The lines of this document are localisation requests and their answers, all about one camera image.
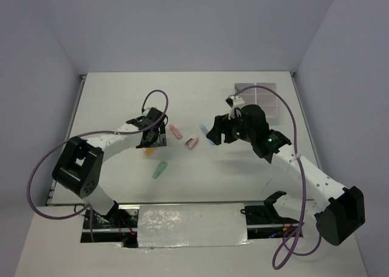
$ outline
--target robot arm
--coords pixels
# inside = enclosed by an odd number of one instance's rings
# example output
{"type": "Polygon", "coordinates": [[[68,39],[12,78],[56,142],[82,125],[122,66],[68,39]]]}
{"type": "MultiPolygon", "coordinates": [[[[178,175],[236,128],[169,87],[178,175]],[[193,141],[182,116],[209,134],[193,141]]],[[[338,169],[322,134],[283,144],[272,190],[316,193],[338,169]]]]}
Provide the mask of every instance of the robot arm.
{"type": "MultiPolygon", "coordinates": [[[[332,245],[341,244],[349,235],[365,223],[365,208],[362,192],[355,186],[348,189],[341,183],[328,177],[307,158],[294,154],[291,141],[282,133],[269,129],[266,116],[258,105],[244,105],[239,96],[226,99],[231,107],[229,114],[215,117],[215,123],[207,138],[216,145],[232,143],[238,139],[249,142],[255,154],[272,165],[277,165],[291,178],[301,183],[301,172],[297,163],[300,158],[306,175],[307,188],[312,193],[316,206],[307,209],[307,214],[316,221],[316,228],[321,236],[332,245]]],[[[279,191],[265,200],[266,205],[273,205],[279,216],[291,210],[298,219],[301,200],[287,197],[279,191]]]]}
{"type": "Polygon", "coordinates": [[[103,162],[128,148],[166,146],[165,123],[161,120],[154,128],[136,134],[125,134],[153,124],[162,112],[150,108],[142,116],[128,120],[113,134],[103,134],[86,140],[72,137],[55,165],[52,177],[80,197],[94,211],[112,223],[125,213],[119,209],[98,185],[103,162]]]}

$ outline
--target white table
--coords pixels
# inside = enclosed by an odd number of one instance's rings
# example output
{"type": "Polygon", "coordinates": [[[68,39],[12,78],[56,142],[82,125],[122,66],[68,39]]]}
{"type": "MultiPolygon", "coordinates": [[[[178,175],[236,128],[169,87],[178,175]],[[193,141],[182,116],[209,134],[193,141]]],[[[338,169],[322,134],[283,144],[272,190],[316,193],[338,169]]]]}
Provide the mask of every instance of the white table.
{"type": "MultiPolygon", "coordinates": [[[[200,131],[209,129],[216,115],[229,111],[225,99],[235,83],[275,83],[277,92],[289,103],[298,126],[298,146],[316,163],[297,94],[289,72],[148,72],[90,73],[87,76],[71,136],[93,130],[116,129],[140,115],[146,94],[162,89],[169,96],[169,122],[184,137],[195,133],[199,143],[189,151],[183,141],[167,130],[168,146],[151,157],[143,150],[128,149],[108,160],[102,168],[100,185],[119,203],[228,202],[264,200],[278,190],[300,197],[301,187],[277,167],[259,159],[248,143],[211,146],[200,131]],[[168,162],[164,173],[154,180],[161,160],[168,162]]],[[[153,95],[147,106],[164,108],[164,97],[153,95]]],[[[274,129],[293,138],[286,108],[278,102],[274,129]]],[[[79,203],[70,191],[57,185],[51,204],[79,203]]]]}
{"type": "MultiPolygon", "coordinates": [[[[70,214],[72,207],[40,210],[61,216],[70,214]]],[[[323,241],[315,254],[293,256],[275,271],[271,262],[280,239],[258,239],[236,247],[128,249],[116,243],[81,244],[82,221],[82,217],[49,221],[34,215],[15,276],[367,277],[353,235],[339,247],[323,241]]],[[[308,251],[316,242],[316,237],[302,238],[298,251],[308,251]]]]}

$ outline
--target wall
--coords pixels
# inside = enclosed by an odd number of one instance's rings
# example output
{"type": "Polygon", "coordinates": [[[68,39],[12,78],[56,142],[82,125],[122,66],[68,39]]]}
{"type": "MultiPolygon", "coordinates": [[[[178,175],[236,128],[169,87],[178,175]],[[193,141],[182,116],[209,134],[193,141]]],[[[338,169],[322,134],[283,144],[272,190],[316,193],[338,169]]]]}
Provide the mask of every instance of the wall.
{"type": "Polygon", "coordinates": [[[296,70],[332,0],[36,0],[79,73],[296,70]]]}
{"type": "Polygon", "coordinates": [[[334,0],[297,71],[324,170],[365,194],[357,240],[370,277],[389,272],[388,37],[388,0],[334,0]]]}
{"type": "MultiPolygon", "coordinates": [[[[0,267],[13,276],[32,218],[26,201],[31,169],[64,139],[79,79],[32,0],[0,0],[0,267]]],[[[43,204],[51,179],[46,164],[33,198],[43,204]]]]}

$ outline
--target pink marker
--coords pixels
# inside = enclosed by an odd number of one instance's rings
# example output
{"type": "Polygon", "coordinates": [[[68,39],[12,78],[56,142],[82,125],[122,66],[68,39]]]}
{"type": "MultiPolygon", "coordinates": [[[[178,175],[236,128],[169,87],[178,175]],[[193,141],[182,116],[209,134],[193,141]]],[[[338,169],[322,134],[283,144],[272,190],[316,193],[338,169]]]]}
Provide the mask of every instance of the pink marker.
{"type": "Polygon", "coordinates": [[[188,147],[188,149],[192,150],[195,145],[197,144],[199,138],[197,137],[196,134],[192,134],[188,140],[185,142],[185,145],[188,147]]]}
{"type": "Polygon", "coordinates": [[[169,129],[177,139],[182,138],[181,132],[179,132],[178,129],[173,124],[169,125],[169,129]]]}

